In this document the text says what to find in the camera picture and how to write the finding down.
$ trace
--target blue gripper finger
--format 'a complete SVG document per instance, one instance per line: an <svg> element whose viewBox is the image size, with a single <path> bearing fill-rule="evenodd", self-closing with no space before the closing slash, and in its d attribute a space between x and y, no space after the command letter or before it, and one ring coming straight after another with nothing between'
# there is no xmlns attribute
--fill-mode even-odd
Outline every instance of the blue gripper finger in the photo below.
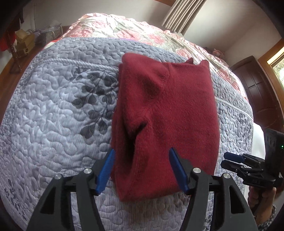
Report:
<svg viewBox="0 0 284 231"><path fill-rule="evenodd" d="M189 190L188 185L187 185L187 176L179 161L177 153L175 152L173 148L169 150L169 160L170 160L172 170L175 174L176 180L178 182L179 188L184 193L186 193Z"/></svg>
<svg viewBox="0 0 284 231"><path fill-rule="evenodd" d="M243 156L236 155L236 154L233 154L233 153L230 153L230 152L225 152L224 158L226 160L230 160L230 161L233 161L233 162L236 162L236 163L244 163L244 161L245 161L245 158Z"/></svg>
<svg viewBox="0 0 284 231"><path fill-rule="evenodd" d="M107 159L105 160L105 163L97 177L97 186L96 186L96 193L99 195L102 191L104 191L107 181L110 177L113 164L114 164L114 157L115 157L115 151L112 149L110 153L108 154Z"/></svg>

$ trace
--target silver screw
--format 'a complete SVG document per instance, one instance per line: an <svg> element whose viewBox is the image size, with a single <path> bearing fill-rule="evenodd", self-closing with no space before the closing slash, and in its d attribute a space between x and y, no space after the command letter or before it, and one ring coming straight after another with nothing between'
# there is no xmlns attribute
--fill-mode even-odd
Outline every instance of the silver screw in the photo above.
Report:
<svg viewBox="0 0 284 231"><path fill-rule="evenodd" d="M195 173L201 173L201 169L200 169L200 168L194 168L193 171L194 171Z"/></svg>
<svg viewBox="0 0 284 231"><path fill-rule="evenodd" d="M56 174L56 175L54 176L54 179L59 180L61 177L62 177L61 174Z"/></svg>
<svg viewBox="0 0 284 231"><path fill-rule="evenodd" d="M91 172L92 172L92 169L90 169L90 168L84 169L84 173L86 173L86 174L90 174Z"/></svg>
<svg viewBox="0 0 284 231"><path fill-rule="evenodd" d="M229 173L224 173L223 177L226 178L226 179L230 179L231 175Z"/></svg>

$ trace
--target cardboard box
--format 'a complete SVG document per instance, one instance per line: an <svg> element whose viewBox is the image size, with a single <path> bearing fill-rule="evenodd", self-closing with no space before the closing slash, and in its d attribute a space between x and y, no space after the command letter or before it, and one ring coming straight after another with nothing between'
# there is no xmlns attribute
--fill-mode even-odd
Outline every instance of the cardboard box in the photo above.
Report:
<svg viewBox="0 0 284 231"><path fill-rule="evenodd" d="M19 57L24 57L27 54L29 54L29 52L35 47L35 43L34 41L32 41L26 48L22 49L22 50L18 50L17 54Z"/></svg>
<svg viewBox="0 0 284 231"><path fill-rule="evenodd" d="M34 34L29 34L28 36L25 37L23 42L21 42L21 43L17 42L17 45L16 45L17 51L23 50L24 48L28 47L28 45L31 42L34 42L34 39L35 39L35 35Z"/></svg>
<svg viewBox="0 0 284 231"><path fill-rule="evenodd" d="M16 40L17 42L21 43L24 41L24 39L29 35L27 32L25 32L24 30L20 29L18 31L16 31Z"/></svg>

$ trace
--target quilted bedspread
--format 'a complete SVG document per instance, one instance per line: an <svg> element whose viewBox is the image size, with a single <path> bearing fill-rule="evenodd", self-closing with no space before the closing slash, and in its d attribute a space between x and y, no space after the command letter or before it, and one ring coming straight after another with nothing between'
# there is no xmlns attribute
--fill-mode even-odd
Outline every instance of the quilted bedspread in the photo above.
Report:
<svg viewBox="0 0 284 231"><path fill-rule="evenodd" d="M90 13L83 15L72 24L62 36L67 37L100 37L120 38L142 42L164 50L176 53L187 59L192 57L200 62L208 60L210 71L228 82L247 100L245 89L239 78L228 68L227 63L204 50L202 47L191 43L169 30L161 30L147 22L137 22L133 18L118 15Z"/></svg>
<svg viewBox="0 0 284 231"><path fill-rule="evenodd" d="M24 72L0 127L0 194L25 230L52 177L78 174L110 147L111 121L118 94L118 65L126 52L161 62L180 63L177 54L115 38L64 38L41 51ZM220 127L215 175L226 151L251 153L253 119L248 102L211 72ZM241 179L233 175L240 189ZM209 229L210 194L205 229ZM111 179L96 204L106 230L179 230L189 198L183 193L121 203ZM81 230L76 195L72 214Z"/></svg>

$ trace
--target beige curtain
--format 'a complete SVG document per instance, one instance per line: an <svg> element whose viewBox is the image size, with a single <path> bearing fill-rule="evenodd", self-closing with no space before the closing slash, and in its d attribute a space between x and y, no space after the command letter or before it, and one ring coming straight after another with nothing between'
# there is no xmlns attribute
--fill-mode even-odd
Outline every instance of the beige curtain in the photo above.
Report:
<svg viewBox="0 0 284 231"><path fill-rule="evenodd" d="M205 1L206 0L176 0L164 18L162 26L184 35Z"/></svg>

